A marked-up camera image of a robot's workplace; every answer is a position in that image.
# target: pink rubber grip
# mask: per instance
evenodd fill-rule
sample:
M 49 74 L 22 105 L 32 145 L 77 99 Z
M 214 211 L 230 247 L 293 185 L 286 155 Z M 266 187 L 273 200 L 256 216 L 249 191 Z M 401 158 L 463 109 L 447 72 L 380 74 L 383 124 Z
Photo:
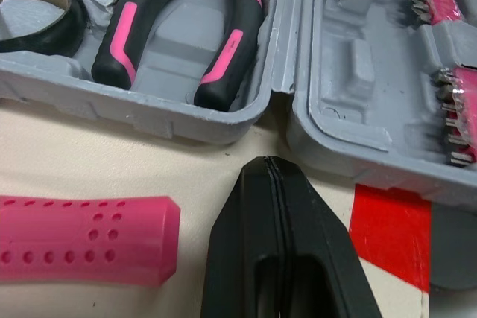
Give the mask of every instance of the pink rubber grip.
M 175 273 L 179 222 L 168 197 L 0 197 L 0 282 L 157 286 Z
M 470 144 L 468 151 L 477 160 L 477 71 L 457 67 L 454 69 L 454 76 L 461 98 L 459 117 L 461 123 L 465 123 L 465 133 Z

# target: pink and black pliers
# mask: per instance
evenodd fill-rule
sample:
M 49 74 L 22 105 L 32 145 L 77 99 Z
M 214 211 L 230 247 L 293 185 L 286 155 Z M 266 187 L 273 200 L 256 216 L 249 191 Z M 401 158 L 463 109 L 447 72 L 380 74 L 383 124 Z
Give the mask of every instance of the pink and black pliers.
M 159 12 L 170 0 L 119 0 L 99 48 L 92 76 L 129 89 Z M 233 14 L 214 60 L 195 93 L 197 106 L 227 111 L 250 68 L 263 22 L 262 0 L 233 0 Z

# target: gray plastic tool case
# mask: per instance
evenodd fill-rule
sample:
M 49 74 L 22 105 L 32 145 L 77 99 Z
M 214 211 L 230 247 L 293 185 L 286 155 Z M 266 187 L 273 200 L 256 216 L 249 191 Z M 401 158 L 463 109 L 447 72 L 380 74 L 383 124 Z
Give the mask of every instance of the gray plastic tool case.
M 93 83 L 115 0 L 83 0 L 91 20 L 74 59 L 0 55 L 0 98 L 214 144 L 240 139 L 271 92 L 293 95 L 288 142 L 307 165 L 378 188 L 477 207 L 477 173 L 446 165 L 431 76 L 477 67 L 477 0 L 465 22 L 403 26 L 400 0 L 266 0 L 256 64 L 230 112 L 191 104 L 220 45 L 227 0 L 173 0 L 157 20 L 130 91 Z

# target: black grip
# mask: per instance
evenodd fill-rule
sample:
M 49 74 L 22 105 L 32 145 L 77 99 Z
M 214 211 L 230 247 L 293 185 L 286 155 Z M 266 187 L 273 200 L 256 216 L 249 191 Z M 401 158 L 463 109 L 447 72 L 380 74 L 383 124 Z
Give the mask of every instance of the black grip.
M 98 83 L 129 89 L 158 13 L 170 0 L 118 0 L 92 76 Z
M 256 56 L 262 0 L 233 0 L 232 20 L 195 93 L 197 106 L 228 111 Z
M 300 168 L 245 165 L 210 234 L 201 318 L 381 318 L 347 228 Z

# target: table surface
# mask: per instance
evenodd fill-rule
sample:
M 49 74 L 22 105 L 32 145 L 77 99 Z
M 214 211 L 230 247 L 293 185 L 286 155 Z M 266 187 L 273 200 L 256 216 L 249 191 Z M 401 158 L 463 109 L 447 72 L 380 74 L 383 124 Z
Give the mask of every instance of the table surface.
M 294 161 L 284 141 L 285 116 L 268 110 L 232 145 L 173 141 L 109 121 L 86 121 L 40 104 L 0 103 L 0 193 L 58 199 L 168 195 L 182 209 L 177 273 L 161 288 L 99 284 L 2 284 L 0 318 L 200 316 L 209 233 L 237 180 L 256 156 Z M 348 227 L 354 185 L 304 168 L 311 184 Z M 426 302 L 364 270 L 385 318 L 419 314 Z

